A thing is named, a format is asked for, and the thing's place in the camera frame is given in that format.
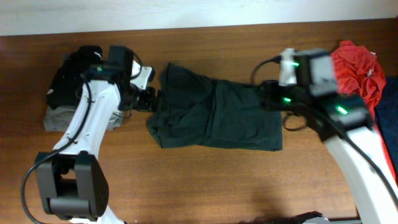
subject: wood grain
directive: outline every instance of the wood grain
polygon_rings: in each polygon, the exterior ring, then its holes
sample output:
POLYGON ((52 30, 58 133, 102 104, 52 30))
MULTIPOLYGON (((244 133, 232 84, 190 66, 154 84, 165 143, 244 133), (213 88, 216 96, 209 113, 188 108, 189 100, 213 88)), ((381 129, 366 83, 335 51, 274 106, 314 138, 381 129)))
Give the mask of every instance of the wood grain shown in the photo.
MULTIPOLYGON (((212 78, 249 82, 251 70, 286 47, 332 50, 349 39, 377 53, 387 75, 397 75, 395 20, 315 22, 196 29, 91 32, 0 37, 0 222, 28 223, 19 187, 39 151, 61 133, 46 133, 45 94, 61 54, 85 44, 125 45, 158 74, 169 62, 212 78)), ((277 65, 257 82, 278 78, 277 65)), ((158 88, 157 79, 151 84, 158 88)), ((319 211, 355 217, 349 188, 317 135, 284 135, 284 150, 261 152, 190 146, 161 149, 146 130, 149 113, 134 112, 107 131, 99 162, 110 187, 109 204, 128 223, 237 223, 256 217, 290 217, 319 211)), ((29 208, 45 215, 34 177, 29 208)))

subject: red cloth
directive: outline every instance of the red cloth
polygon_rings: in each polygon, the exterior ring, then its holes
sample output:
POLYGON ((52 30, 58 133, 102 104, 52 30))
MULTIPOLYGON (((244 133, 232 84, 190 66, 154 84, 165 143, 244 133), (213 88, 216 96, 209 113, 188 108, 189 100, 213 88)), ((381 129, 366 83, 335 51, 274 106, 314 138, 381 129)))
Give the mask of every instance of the red cloth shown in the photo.
MULTIPOLYGON (((379 103, 386 85, 386 78, 376 60, 376 55, 368 51, 365 46, 355 46, 352 41, 344 40, 340 42, 340 47, 332 53, 331 57, 335 64, 339 92, 361 95, 374 120, 374 108, 379 103)), ((382 146, 384 157, 395 178, 396 173, 383 140, 382 146)))

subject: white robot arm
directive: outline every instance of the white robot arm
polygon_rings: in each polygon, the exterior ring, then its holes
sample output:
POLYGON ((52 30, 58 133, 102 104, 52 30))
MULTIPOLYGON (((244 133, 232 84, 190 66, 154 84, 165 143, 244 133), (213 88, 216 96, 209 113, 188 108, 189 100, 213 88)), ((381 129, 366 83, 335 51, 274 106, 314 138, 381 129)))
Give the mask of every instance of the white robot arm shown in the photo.
MULTIPOLYGON (((271 61, 280 62, 280 80, 263 83, 268 90, 265 107, 292 111, 307 119, 308 127, 318 133, 343 172, 362 223, 397 223, 398 188, 381 139, 361 97, 337 93, 328 52, 286 49, 271 61)), ((315 217, 302 223, 330 222, 315 217)))
MULTIPOLYGON (((147 87, 152 67, 141 67, 134 52, 111 47, 109 59, 92 65, 85 74, 82 96, 71 123, 53 152, 41 152, 33 166, 46 213, 72 223, 123 224, 108 206, 109 187, 98 164, 98 154, 114 110, 152 111, 155 90, 147 87), (61 174, 75 172, 75 179, 61 174)), ((41 223, 22 204, 34 223, 41 223)))

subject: dark green cloth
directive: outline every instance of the dark green cloth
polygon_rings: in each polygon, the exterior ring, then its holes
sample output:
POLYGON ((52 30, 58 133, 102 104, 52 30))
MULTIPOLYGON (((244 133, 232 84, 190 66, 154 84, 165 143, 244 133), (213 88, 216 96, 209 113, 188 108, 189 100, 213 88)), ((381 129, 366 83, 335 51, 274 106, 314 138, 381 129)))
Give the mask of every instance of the dark green cloth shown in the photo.
POLYGON ((160 75, 160 83, 157 112, 147 127, 162 148, 282 149, 280 112, 261 108, 258 87, 211 79, 173 64, 160 75))

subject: black cloth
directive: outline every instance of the black cloth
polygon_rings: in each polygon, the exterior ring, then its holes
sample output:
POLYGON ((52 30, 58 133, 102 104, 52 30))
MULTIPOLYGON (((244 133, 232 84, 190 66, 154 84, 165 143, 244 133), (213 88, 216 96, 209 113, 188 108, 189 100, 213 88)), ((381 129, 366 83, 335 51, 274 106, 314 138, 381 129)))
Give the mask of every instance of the black cloth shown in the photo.
POLYGON ((398 169, 398 78, 386 77, 382 98, 376 106, 376 123, 395 170, 398 169))
POLYGON ((261 108, 258 87, 210 79, 173 64, 160 83, 157 112, 147 127, 162 148, 282 149, 280 112, 261 108))
POLYGON ((80 102, 83 80, 80 74, 90 65, 101 62, 102 49, 98 46, 81 46, 58 69, 47 92, 47 104, 51 109, 59 106, 77 106, 80 102))

